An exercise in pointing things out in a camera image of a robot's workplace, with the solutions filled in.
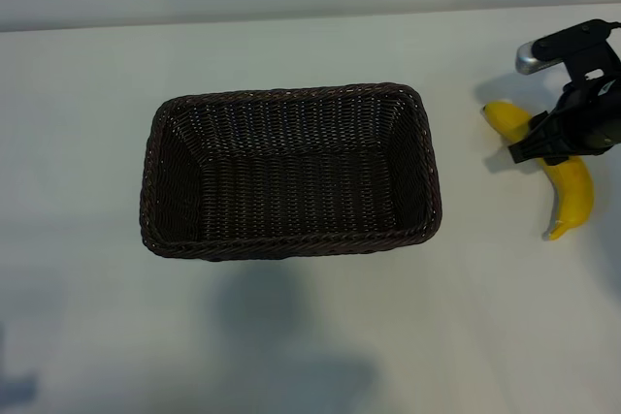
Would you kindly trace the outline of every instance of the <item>white tabletop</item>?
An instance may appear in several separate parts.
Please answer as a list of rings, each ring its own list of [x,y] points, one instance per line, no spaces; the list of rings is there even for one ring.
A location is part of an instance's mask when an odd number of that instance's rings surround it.
[[[590,223],[546,242],[552,186],[480,113],[551,109],[564,69],[518,76],[515,50],[594,17],[621,5],[0,34],[0,409],[618,413],[621,149],[586,160]],[[380,81],[429,115],[432,240],[276,263],[143,247],[162,102]]]

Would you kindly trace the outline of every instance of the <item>wicker basket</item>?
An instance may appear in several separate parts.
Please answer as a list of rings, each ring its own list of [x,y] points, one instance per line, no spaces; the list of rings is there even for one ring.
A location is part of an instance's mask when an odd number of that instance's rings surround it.
[[[209,261],[423,242],[441,198],[420,97],[383,83],[168,101],[147,142],[140,220],[155,254]]]

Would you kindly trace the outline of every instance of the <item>yellow banana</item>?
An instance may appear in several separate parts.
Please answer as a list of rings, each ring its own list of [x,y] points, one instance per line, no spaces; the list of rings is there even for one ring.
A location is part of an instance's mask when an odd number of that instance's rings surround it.
[[[509,102],[490,102],[483,113],[492,128],[511,143],[523,140],[529,131],[529,113]],[[554,167],[542,159],[537,161],[552,181],[559,197],[556,221],[548,234],[548,239],[554,240],[588,220],[595,200],[593,180],[580,157],[570,157],[570,160]]]

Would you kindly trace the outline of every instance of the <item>rectangular basket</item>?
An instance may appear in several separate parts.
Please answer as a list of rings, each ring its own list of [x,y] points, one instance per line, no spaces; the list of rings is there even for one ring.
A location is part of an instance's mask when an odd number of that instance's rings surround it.
[[[147,141],[140,221],[155,254],[209,261],[423,242],[441,197],[420,97],[381,83],[168,101]]]

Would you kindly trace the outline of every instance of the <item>basket rim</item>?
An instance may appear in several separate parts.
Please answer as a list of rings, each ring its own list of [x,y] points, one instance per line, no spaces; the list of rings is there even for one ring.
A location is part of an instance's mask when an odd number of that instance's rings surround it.
[[[428,217],[426,221],[413,228],[400,230],[387,230],[384,232],[342,232],[342,233],[315,233],[307,235],[294,235],[287,237],[263,237],[251,239],[207,239],[197,241],[168,241],[164,240],[154,225],[153,215],[154,209],[149,209],[150,200],[154,199],[157,172],[159,164],[156,161],[159,158],[161,149],[161,140],[163,136],[163,128],[168,122],[168,116],[172,111],[185,107],[191,108],[197,103],[205,103],[209,99],[209,104],[217,104],[219,100],[229,99],[231,96],[239,97],[244,103],[252,103],[254,101],[265,101],[267,98],[274,100],[275,98],[284,98],[288,102],[292,100],[307,100],[321,94],[320,100],[330,101],[339,94],[357,92],[357,95],[377,95],[377,94],[405,94],[408,99],[404,99],[405,104],[415,107],[417,118],[423,120],[424,125],[429,128],[427,114],[422,106],[420,95],[411,87],[404,84],[393,82],[382,83],[360,83],[345,86],[330,87],[309,87],[301,89],[270,89],[270,90],[248,90],[248,91],[227,91],[212,94],[198,94],[180,96],[170,99],[162,104],[152,120],[151,130],[147,139],[147,151],[145,157],[145,166],[143,172],[143,185],[140,196],[140,225],[143,244],[155,254],[165,257],[185,257],[199,258],[201,256],[212,256],[223,253],[234,253],[236,249],[247,251],[252,247],[257,252],[273,250],[274,246],[286,247],[291,246],[292,249],[312,248],[316,244],[326,244],[327,242],[340,245],[363,245],[365,243],[377,243],[378,241],[387,240],[401,245],[404,240],[410,238],[419,238],[419,241],[409,241],[408,244],[423,242],[430,239],[438,230],[441,223],[441,198],[440,198],[440,182],[438,179],[438,169],[436,166],[435,153],[432,146],[431,131],[426,131],[420,135],[420,143],[425,147],[425,166],[431,170],[427,171],[429,185],[432,187],[430,192],[425,196],[425,208]]]

